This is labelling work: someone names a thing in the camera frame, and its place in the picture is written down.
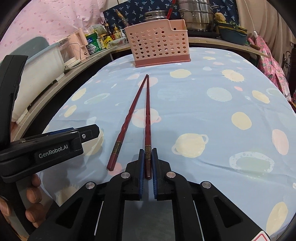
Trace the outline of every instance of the planet print tablecloth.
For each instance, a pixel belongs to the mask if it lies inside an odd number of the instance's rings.
[[[143,148],[144,87],[113,172],[113,145],[146,74],[150,76],[152,147],[187,180],[210,181],[271,237],[296,212],[296,117],[275,85],[243,57],[190,48],[191,62],[135,68],[133,56],[99,70],[58,111],[44,132],[96,123],[84,154],[40,173],[61,205],[88,181],[102,183]],[[152,181],[143,201],[125,207],[123,240],[174,240],[170,202],[155,202]]]

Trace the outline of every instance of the blue gripper pad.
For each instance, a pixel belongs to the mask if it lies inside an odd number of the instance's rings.
[[[157,174],[156,174],[156,163],[155,158],[158,158],[155,156],[154,152],[151,152],[151,162],[152,162],[152,180],[153,180],[153,193],[154,193],[154,199],[157,199]]]
[[[140,170],[140,177],[139,177],[139,196],[140,199],[143,195],[144,189],[144,161],[145,161],[145,152],[143,149],[140,150],[139,153],[139,161],[141,162],[141,170]]]
[[[55,134],[59,134],[59,133],[63,133],[63,132],[71,131],[71,130],[74,130],[74,128],[70,127],[70,128],[67,128],[67,129],[53,131],[53,132],[50,132],[49,135],[55,135]]]

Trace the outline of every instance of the pink plastic organizer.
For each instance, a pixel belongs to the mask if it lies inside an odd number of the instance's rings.
[[[190,62],[185,21],[161,19],[124,29],[136,67]]]

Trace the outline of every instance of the red wooden chopstick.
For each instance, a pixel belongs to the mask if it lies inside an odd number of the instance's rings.
[[[172,14],[172,11],[173,11],[173,9],[174,9],[175,4],[176,4],[176,0],[173,0],[173,1],[172,1],[172,4],[171,4],[171,6],[170,6],[170,9],[169,9],[169,11],[168,11],[168,14],[167,14],[167,19],[170,19],[170,16],[171,16],[171,14]]]
[[[152,178],[151,169],[151,121],[150,121],[150,86],[149,76],[147,77],[147,93],[146,93],[146,125],[145,125],[145,178]]]
[[[131,117],[133,115],[133,112],[135,111],[135,107],[136,107],[136,104],[138,102],[139,96],[141,94],[141,91],[143,89],[143,86],[144,86],[144,84],[146,82],[146,79],[148,77],[149,77],[148,75],[145,76],[145,78],[144,78],[144,80],[143,80],[143,82],[142,82],[142,84],[141,84],[141,86],[140,86],[140,88],[139,88],[139,90],[138,90],[138,92],[137,92],[137,94],[135,96],[135,99],[134,99],[133,103],[131,104],[131,107],[130,107],[130,109],[128,111],[128,114],[126,116],[126,119],[125,119],[125,121],[124,121],[124,123],[123,123],[123,125],[121,127],[121,131],[120,131],[120,133],[119,133],[119,135],[117,137],[117,140],[116,140],[115,145],[113,147],[113,151],[111,153],[109,162],[107,164],[107,169],[109,171],[113,171],[114,170],[114,167],[115,167],[115,164],[116,164],[116,161],[117,161],[117,157],[118,157],[118,154],[120,152],[120,149],[121,149],[121,146],[122,146],[122,142],[124,140],[124,136],[126,134],[126,130],[128,129],[128,124],[131,121]]]

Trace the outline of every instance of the human hand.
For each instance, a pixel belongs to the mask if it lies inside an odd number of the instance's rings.
[[[45,220],[45,208],[40,203],[42,200],[41,191],[39,186],[41,185],[41,180],[37,174],[32,176],[32,186],[27,189],[27,199],[32,203],[32,206],[26,210],[27,219],[33,223],[34,227],[39,227],[41,223]],[[11,209],[7,202],[0,198],[0,211],[3,216],[9,222],[8,217],[11,215]]]

